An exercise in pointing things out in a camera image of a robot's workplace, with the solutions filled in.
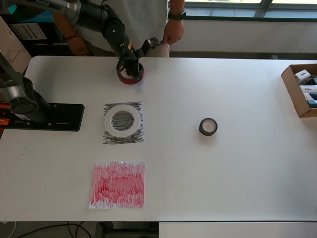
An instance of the white tape roll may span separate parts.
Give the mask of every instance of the white tape roll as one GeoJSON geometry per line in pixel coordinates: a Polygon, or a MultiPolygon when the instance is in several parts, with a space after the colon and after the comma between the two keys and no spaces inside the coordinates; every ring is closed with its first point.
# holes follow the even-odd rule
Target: white tape roll
{"type": "Polygon", "coordinates": [[[105,126],[106,131],[110,135],[113,135],[113,136],[118,137],[118,138],[128,137],[128,136],[134,134],[135,132],[137,132],[137,130],[140,127],[140,123],[141,123],[141,118],[140,118],[139,112],[134,107],[132,107],[130,105],[126,105],[126,104],[117,105],[117,106],[114,106],[113,108],[111,108],[107,112],[107,114],[105,116],[105,120],[104,120],[104,126],[105,126]],[[129,112],[133,116],[133,124],[129,129],[120,131],[120,130],[116,130],[112,127],[112,125],[111,125],[112,118],[118,112],[129,112]]]}

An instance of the white table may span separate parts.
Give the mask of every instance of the white table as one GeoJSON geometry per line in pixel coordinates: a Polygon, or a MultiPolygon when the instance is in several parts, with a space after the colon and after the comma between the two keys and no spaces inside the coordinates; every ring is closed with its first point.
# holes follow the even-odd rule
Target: white table
{"type": "Polygon", "coordinates": [[[159,238],[312,238],[317,223],[309,222],[185,222],[159,223],[159,238]]]}
{"type": "Polygon", "coordinates": [[[85,105],[79,132],[5,130],[0,221],[317,220],[317,119],[280,78],[296,60],[142,59],[144,89],[116,58],[35,57],[48,102],[85,105]],[[142,101],[145,142],[103,145],[103,105],[142,101]],[[204,137],[203,118],[218,122],[204,137]],[[90,210],[96,161],[145,161],[145,208],[90,210]]]}

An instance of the small white box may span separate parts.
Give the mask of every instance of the small white box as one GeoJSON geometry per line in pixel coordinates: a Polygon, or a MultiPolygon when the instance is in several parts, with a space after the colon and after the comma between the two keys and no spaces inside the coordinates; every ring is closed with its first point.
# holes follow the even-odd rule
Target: small white box
{"type": "Polygon", "coordinates": [[[317,85],[301,85],[303,93],[317,93],[317,85]]]}
{"type": "Polygon", "coordinates": [[[304,96],[306,98],[306,101],[313,101],[314,100],[309,93],[304,93],[304,96]]]}
{"type": "Polygon", "coordinates": [[[299,85],[303,85],[307,81],[309,81],[310,80],[310,76],[311,76],[311,74],[308,73],[308,71],[305,70],[305,69],[303,71],[300,71],[300,72],[295,74],[296,80],[297,80],[299,85]]]}

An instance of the paper with red scribbles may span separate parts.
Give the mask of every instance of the paper with red scribbles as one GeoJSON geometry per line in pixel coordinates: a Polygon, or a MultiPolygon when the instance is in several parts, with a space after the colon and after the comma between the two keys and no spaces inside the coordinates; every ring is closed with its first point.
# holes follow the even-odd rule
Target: paper with red scribbles
{"type": "Polygon", "coordinates": [[[144,162],[96,162],[89,208],[143,208],[144,162]]]}

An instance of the window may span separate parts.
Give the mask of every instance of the window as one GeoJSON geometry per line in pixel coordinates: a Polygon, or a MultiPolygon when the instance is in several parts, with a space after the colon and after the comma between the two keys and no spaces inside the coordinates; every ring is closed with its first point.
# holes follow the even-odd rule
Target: window
{"type": "Polygon", "coordinates": [[[261,9],[317,9],[317,0],[185,0],[186,7],[261,9]]]}
{"type": "Polygon", "coordinates": [[[317,0],[273,0],[272,3],[283,3],[283,4],[317,4],[317,0]]]}

